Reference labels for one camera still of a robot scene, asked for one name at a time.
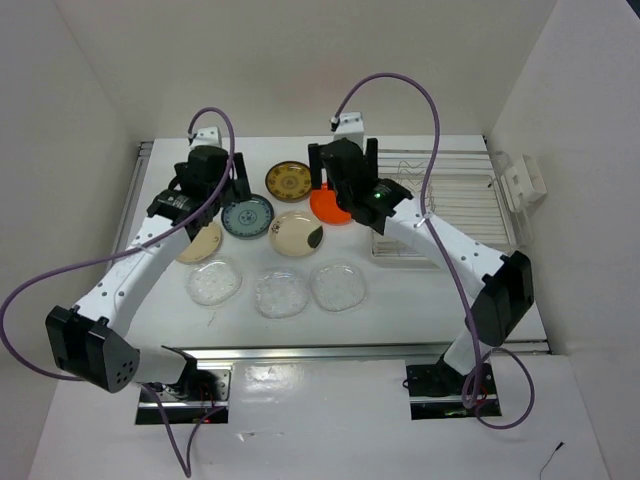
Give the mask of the orange plate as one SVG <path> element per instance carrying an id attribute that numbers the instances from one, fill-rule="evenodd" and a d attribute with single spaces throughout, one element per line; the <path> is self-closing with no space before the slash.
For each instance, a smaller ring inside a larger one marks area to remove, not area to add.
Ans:
<path id="1" fill-rule="evenodd" d="M 351 215 L 338 207 L 336 194 L 326 182 L 311 191 L 309 205 L 312 213 L 323 223 L 341 226 L 351 222 Z"/>

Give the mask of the cream plate with black patch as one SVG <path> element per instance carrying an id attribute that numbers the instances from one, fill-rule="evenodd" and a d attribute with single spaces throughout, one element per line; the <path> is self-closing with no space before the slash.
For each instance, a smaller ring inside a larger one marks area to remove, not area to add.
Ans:
<path id="1" fill-rule="evenodd" d="M 292 210 L 273 219 L 268 238 L 278 253 L 287 257 L 306 257 L 322 244 L 324 229 L 312 213 Z"/>

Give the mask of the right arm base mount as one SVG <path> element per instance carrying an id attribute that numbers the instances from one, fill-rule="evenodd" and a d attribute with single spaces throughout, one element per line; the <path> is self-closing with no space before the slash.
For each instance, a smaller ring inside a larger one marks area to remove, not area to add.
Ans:
<path id="1" fill-rule="evenodd" d="M 461 389 L 447 386 L 438 379 L 435 364 L 408 365 L 402 386 L 408 391 L 411 419 L 414 421 L 474 416 L 473 410 L 465 408 L 461 402 Z M 501 416 L 493 370 L 489 363 L 483 365 L 478 403 L 482 416 Z"/>

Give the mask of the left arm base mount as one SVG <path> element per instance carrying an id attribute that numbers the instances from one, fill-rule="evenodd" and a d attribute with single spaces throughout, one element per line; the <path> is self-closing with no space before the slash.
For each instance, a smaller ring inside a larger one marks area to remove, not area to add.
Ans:
<path id="1" fill-rule="evenodd" d="M 195 425 L 207 414 L 210 416 L 204 420 L 205 424 L 228 422 L 232 368 L 214 364 L 206 372 L 201 375 L 201 380 L 184 392 L 165 384 L 151 385 L 171 425 Z"/>

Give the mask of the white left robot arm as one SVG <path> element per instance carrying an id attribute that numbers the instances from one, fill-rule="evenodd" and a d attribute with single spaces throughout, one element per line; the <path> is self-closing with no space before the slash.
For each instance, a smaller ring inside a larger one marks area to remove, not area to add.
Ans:
<path id="1" fill-rule="evenodd" d="M 168 266 L 219 210 L 250 198 L 242 153 L 197 146 L 147 209 L 131 243 L 71 308 L 54 307 L 45 325 L 56 366 L 109 393 L 131 383 L 160 383 L 176 399 L 191 397 L 206 376 L 194 357 L 173 347 L 138 349 L 125 337 L 139 307 Z"/>

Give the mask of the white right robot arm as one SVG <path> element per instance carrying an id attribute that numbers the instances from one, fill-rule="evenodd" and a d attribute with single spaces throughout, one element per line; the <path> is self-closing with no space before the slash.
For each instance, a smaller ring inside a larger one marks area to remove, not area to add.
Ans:
<path id="1" fill-rule="evenodd" d="M 377 175 L 377 146 L 339 139 L 308 147 L 312 183 L 326 180 L 338 207 L 358 224 L 424 255 L 452 275 L 463 302 L 465 329 L 441 357 L 440 386 L 461 392 L 473 370 L 502 346 L 534 303 L 530 259 L 469 237 L 430 211 L 408 189 Z"/>

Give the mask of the brown patterned plate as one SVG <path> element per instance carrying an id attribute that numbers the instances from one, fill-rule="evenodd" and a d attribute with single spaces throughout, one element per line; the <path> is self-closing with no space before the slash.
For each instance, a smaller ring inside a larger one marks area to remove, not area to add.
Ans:
<path id="1" fill-rule="evenodd" d="M 280 162 L 267 171 L 265 185 L 268 192 L 279 201 L 300 202 L 311 193 L 311 171 L 301 162 Z"/>

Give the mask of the blue patterned plate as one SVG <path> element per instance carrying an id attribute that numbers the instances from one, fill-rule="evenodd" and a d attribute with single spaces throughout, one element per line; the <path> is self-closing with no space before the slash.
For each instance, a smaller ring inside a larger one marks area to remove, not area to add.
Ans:
<path id="1" fill-rule="evenodd" d="M 273 221 L 274 209 L 269 200 L 253 194 L 250 200 L 232 203 L 222 210 L 221 221 L 224 229 L 243 240 L 263 236 Z"/>

